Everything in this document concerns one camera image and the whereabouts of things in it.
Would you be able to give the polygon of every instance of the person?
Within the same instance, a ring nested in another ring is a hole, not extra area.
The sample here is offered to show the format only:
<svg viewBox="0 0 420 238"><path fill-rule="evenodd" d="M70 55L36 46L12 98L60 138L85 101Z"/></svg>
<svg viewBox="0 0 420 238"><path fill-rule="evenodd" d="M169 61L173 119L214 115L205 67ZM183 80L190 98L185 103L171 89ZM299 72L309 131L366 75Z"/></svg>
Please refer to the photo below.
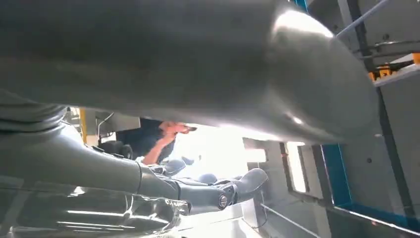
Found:
<svg viewBox="0 0 420 238"><path fill-rule="evenodd" d="M159 164L173 151L178 133L188 134L195 127L172 121L140 118L140 128L120 131L116 139L133 149L134 158L144 157L145 165Z"/></svg>

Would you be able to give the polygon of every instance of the man's arm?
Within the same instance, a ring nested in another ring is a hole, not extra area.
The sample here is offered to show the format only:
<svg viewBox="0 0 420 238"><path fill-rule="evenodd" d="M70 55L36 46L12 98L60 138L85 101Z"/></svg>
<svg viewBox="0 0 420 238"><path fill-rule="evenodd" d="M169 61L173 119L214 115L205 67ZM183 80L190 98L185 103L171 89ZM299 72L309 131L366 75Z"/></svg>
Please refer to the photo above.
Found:
<svg viewBox="0 0 420 238"><path fill-rule="evenodd" d="M143 164L152 165L157 164L159 155L162 150L175 139L175 135L166 135L164 138L158 140L155 146L145 155L143 159Z"/></svg>

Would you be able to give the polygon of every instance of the man's hand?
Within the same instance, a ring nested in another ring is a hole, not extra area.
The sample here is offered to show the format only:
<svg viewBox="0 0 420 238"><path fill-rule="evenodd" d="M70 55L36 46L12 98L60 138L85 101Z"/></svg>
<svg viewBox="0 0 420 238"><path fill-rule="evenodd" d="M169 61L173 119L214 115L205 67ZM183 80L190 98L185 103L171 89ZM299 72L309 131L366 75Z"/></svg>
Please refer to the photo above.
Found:
<svg viewBox="0 0 420 238"><path fill-rule="evenodd" d="M189 127L183 123L171 121L162 122L159 128L163 130L163 138L158 140L156 144L163 147L170 144L179 132L186 133L189 130Z"/></svg>
<svg viewBox="0 0 420 238"><path fill-rule="evenodd" d="M163 131L163 138L158 140L155 146L145 156L143 160L145 165L156 164L162 149L164 149L165 146L170 144L175 139L177 133L180 132L187 134L191 129L182 123L171 121L162 122L159 128Z"/></svg>

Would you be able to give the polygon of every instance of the black shirt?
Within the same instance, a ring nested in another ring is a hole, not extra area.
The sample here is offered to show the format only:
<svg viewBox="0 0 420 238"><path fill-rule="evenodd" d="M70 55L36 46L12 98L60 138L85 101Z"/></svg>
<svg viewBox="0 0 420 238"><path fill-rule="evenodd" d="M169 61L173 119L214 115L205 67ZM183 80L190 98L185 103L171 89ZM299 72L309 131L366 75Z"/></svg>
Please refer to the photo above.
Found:
<svg viewBox="0 0 420 238"><path fill-rule="evenodd" d="M140 128L117 132L116 139L131 146L134 158L145 156L163 138L163 131L159 128L161 123L159 120L140 118ZM158 164L172 153L174 144L175 140L162 149Z"/></svg>

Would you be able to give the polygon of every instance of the clear plastic sheet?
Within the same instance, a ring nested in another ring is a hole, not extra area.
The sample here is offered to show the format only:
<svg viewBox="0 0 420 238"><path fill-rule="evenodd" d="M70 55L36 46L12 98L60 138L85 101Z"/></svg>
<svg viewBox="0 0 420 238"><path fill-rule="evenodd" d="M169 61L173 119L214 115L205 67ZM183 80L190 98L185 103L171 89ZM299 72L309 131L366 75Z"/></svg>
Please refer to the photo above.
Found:
<svg viewBox="0 0 420 238"><path fill-rule="evenodd" d="M0 237L10 238L160 236L189 213L184 201L5 177L0 199Z"/></svg>

